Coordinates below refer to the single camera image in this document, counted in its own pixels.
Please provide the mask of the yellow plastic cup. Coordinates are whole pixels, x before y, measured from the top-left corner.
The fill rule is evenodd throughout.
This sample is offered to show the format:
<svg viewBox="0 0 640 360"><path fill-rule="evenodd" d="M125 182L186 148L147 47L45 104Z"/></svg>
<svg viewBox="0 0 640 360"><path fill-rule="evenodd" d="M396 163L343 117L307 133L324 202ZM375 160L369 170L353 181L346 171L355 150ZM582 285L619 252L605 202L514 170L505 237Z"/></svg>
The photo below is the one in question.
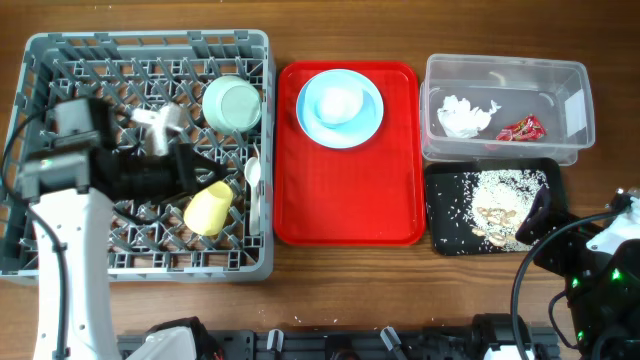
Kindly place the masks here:
<svg viewBox="0 0 640 360"><path fill-rule="evenodd" d="M218 234L224 226L234 193L223 181L195 194L184 211L184 223L201 236Z"/></svg>

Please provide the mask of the white plastic spoon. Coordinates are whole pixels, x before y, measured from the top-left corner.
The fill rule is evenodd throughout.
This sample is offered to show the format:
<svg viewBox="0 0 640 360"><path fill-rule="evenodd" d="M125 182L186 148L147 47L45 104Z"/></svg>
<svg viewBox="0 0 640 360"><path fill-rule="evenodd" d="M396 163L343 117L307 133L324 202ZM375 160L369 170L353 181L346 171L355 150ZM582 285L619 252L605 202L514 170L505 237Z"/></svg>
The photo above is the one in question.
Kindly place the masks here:
<svg viewBox="0 0 640 360"><path fill-rule="evenodd" d="M250 187L250 209L249 209L249 234L257 236L260 233L260 199L258 185L261 181L261 164L257 157L247 160L244 167L245 179Z"/></svg>

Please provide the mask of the white tissue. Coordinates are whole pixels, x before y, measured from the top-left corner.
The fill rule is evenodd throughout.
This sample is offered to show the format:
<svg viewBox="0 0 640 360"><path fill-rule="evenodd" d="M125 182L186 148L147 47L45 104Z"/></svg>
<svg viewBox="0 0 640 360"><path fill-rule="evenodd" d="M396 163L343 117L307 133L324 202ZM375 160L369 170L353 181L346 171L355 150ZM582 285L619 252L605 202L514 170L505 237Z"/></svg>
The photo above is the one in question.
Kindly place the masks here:
<svg viewBox="0 0 640 360"><path fill-rule="evenodd" d="M437 118L445 134L451 138L469 139L485 130L492 116L501 109L494 100L490 101L490 109L483 111L479 107L471 107L471 103L455 95L446 96L443 105L437 110Z"/></svg>

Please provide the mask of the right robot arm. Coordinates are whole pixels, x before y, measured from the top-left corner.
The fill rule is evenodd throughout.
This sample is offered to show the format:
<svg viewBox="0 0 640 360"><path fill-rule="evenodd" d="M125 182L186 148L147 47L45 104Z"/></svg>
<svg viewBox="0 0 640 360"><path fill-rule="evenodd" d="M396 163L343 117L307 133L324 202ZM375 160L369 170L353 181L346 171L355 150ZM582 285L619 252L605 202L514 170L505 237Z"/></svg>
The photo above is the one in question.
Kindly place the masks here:
<svg viewBox="0 0 640 360"><path fill-rule="evenodd" d="M521 286L530 265L564 280L565 299L584 359L639 356L639 191L616 191L606 211L578 217L541 189L519 227L531 245L511 290L510 312L477 315L467 343L473 359L547 359L550 348L534 340L519 315Z"/></svg>

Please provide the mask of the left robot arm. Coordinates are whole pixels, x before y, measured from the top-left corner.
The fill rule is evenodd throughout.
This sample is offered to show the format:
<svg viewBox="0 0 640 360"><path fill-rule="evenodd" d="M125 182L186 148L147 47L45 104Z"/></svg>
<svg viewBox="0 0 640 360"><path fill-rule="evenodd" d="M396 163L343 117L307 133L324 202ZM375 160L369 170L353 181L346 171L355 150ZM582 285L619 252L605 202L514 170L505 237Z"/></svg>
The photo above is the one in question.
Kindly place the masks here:
<svg viewBox="0 0 640 360"><path fill-rule="evenodd" d="M119 201L171 203L204 189L199 168L221 180L226 168L171 143L186 122L184 107L136 108L151 152L138 156L116 142L118 115L101 99L82 97L53 107L58 126L51 147L31 153L9 194L29 213L39 266L37 359L118 359L106 240Z"/></svg>

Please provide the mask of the green bowl with rice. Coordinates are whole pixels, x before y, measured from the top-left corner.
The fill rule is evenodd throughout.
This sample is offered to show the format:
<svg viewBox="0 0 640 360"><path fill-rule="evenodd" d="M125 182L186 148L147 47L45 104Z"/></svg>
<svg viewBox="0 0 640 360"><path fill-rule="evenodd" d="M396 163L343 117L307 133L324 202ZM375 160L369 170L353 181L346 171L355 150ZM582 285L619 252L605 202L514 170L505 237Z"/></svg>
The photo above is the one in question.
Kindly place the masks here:
<svg viewBox="0 0 640 360"><path fill-rule="evenodd" d="M222 76L207 86L202 113L209 126L219 133L247 132L261 120L261 96L248 81L238 76Z"/></svg>

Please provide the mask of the light blue bowl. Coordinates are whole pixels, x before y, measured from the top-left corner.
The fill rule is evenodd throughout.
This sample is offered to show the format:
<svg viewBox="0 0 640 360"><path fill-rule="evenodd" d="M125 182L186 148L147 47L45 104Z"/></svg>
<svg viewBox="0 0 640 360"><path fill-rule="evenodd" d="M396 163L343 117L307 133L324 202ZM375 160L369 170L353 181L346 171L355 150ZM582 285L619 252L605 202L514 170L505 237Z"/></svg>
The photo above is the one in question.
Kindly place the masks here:
<svg viewBox="0 0 640 360"><path fill-rule="evenodd" d="M314 76L305 90L305 109L325 127L335 128L355 120L375 107L377 87L362 74L336 69Z"/></svg>

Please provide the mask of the red snack wrapper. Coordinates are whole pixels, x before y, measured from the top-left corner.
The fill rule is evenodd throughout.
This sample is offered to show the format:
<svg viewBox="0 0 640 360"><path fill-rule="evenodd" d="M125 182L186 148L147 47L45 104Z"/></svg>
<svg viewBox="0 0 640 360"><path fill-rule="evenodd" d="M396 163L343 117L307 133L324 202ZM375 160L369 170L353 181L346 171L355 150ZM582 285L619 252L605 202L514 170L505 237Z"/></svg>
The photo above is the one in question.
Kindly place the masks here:
<svg viewBox="0 0 640 360"><path fill-rule="evenodd" d="M543 127L538 118L529 114L517 123L511 124L503 128L496 136L498 141L536 141L547 135L546 129Z"/></svg>

